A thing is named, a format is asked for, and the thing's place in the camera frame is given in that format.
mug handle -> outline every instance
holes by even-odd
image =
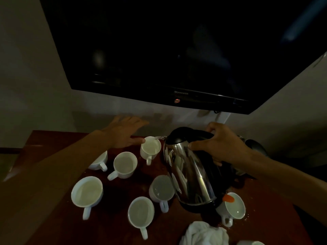
[[[160,209],[162,213],[166,213],[169,210],[168,202],[167,201],[160,201]]]
[[[147,239],[147,230],[146,228],[140,228],[143,240]]]
[[[104,162],[101,162],[100,163],[100,167],[101,167],[101,169],[102,169],[103,172],[107,171],[107,169],[108,169],[107,166],[106,166],[106,164]]]
[[[150,165],[151,165],[151,161],[152,161],[152,156],[149,156],[149,157],[146,159],[146,164],[147,164],[148,166],[150,166]]]
[[[223,225],[225,225],[227,228],[231,227],[233,225],[233,219],[229,217],[221,217],[221,222]]]
[[[112,181],[113,179],[116,179],[117,177],[118,177],[118,171],[115,170],[114,172],[109,174],[107,178],[109,181]]]
[[[84,208],[83,220],[88,220],[88,218],[90,217],[90,213],[91,213],[91,207]]]

white cup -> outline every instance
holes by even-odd
[[[248,241],[248,240],[242,240],[237,243],[237,245],[264,245],[260,241]]]
[[[140,154],[146,160],[146,164],[151,165],[151,161],[157,156],[161,150],[161,143],[154,136],[147,136],[145,143],[141,144]]]
[[[131,177],[137,166],[137,158],[132,152],[122,152],[113,161],[114,172],[108,175],[108,180]]]
[[[108,153],[107,151],[105,151],[88,167],[88,169],[91,170],[101,169],[103,172],[105,172],[108,169],[106,166],[107,160],[108,160]]]
[[[236,193],[230,192],[228,195],[234,198],[234,202],[223,201],[220,206],[216,208],[216,211],[221,216],[221,221],[226,227],[233,225],[233,219],[242,219],[245,215],[245,205],[240,196]]]
[[[174,196],[175,190],[171,180],[166,175],[157,176],[151,183],[149,195],[153,202],[160,204],[163,213],[168,212],[168,200]]]
[[[138,197],[132,201],[128,208],[128,220],[136,228],[141,230],[144,240],[147,239],[146,227],[154,217],[154,206],[147,197]]]
[[[72,189],[71,199],[75,206],[83,207],[83,220],[88,220],[91,208],[102,199],[103,186],[99,178],[88,176],[79,180]]]

hand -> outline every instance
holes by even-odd
[[[206,131],[215,131],[215,135],[211,139],[194,141],[189,144],[189,148],[208,152],[215,164],[221,166],[221,161],[240,163],[251,155],[252,150],[228,126],[211,122]]]
[[[112,141],[112,148],[124,148],[145,143],[144,138],[131,138],[130,136],[142,126],[149,124],[149,122],[139,117],[125,117],[119,121],[120,118],[120,115],[114,117],[113,121],[101,130]]]

stainless steel kettle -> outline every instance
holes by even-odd
[[[201,213],[216,208],[235,179],[228,163],[218,167],[204,151],[191,151],[190,142],[210,139],[213,134],[180,127],[165,139],[164,157],[180,204],[188,211]]]

white towel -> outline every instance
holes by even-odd
[[[206,222],[195,221],[187,228],[180,245],[228,245],[228,240],[224,228],[215,228]]]

